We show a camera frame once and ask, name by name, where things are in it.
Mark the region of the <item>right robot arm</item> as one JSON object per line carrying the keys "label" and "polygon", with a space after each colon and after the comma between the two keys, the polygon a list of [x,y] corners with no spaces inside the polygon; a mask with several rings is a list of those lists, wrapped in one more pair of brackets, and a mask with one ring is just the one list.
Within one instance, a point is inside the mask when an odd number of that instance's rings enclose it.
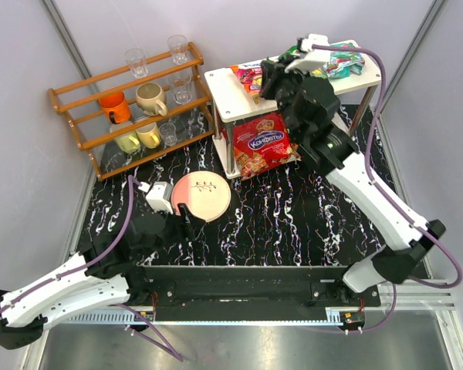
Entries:
{"label": "right robot arm", "polygon": [[439,220],[426,220],[409,208],[372,171],[370,162],[350,136],[333,123],[340,101],[326,79],[290,71],[296,59],[261,62],[260,95],[276,102],[291,141],[302,161],[343,191],[382,235],[385,247],[348,267],[338,294],[389,281],[407,280],[446,231]]}

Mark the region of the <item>teal Fox's candy bag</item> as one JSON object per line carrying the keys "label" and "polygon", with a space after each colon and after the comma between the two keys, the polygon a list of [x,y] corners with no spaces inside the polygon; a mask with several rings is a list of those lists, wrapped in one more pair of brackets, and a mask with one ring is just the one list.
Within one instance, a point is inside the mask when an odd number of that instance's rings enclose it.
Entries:
{"label": "teal Fox's candy bag", "polygon": [[343,51],[331,52],[330,61],[325,64],[324,71],[330,79],[344,79],[351,75],[360,76],[365,66],[365,59],[359,52],[348,52],[346,48],[356,48],[352,42],[332,44]]}

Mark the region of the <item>orange candy bag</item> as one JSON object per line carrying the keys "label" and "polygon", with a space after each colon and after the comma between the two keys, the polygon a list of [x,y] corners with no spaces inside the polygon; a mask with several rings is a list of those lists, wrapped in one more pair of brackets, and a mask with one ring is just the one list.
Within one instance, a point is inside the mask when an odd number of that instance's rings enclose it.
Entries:
{"label": "orange candy bag", "polygon": [[259,104],[262,88],[261,62],[249,62],[229,66],[254,104]]}

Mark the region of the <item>red candy bag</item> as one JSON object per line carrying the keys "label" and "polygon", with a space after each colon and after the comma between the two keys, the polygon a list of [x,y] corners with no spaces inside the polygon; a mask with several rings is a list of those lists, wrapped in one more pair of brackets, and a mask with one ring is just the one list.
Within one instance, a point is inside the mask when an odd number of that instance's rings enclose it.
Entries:
{"label": "red candy bag", "polygon": [[234,158],[242,180],[300,159],[298,145],[290,141],[279,113],[270,113],[236,126],[233,135]]}

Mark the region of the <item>yellow green Fox's bag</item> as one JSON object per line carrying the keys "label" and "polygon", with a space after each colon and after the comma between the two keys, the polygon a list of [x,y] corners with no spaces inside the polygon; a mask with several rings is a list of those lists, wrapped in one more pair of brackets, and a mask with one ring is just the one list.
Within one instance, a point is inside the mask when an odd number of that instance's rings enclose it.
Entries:
{"label": "yellow green Fox's bag", "polygon": [[294,45],[281,54],[277,62],[283,64],[287,72],[304,72],[311,76],[327,79],[324,66],[328,62],[329,52],[313,49],[302,52]]}

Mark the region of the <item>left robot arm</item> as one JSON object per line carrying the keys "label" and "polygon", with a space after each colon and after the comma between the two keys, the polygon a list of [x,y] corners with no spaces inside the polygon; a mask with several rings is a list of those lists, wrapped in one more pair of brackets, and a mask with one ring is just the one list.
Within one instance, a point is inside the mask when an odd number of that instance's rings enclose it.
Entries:
{"label": "left robot arm", "polygon": [[44,331],[93,309],[156,302],[156,285],[143,262],[153,252],[195,242],[204,224],[184,203],[176,214],[145,214],[125,223],[118,234],[84,244],[36,282],[16,291],[0,290],[0,346],[27,346]]}

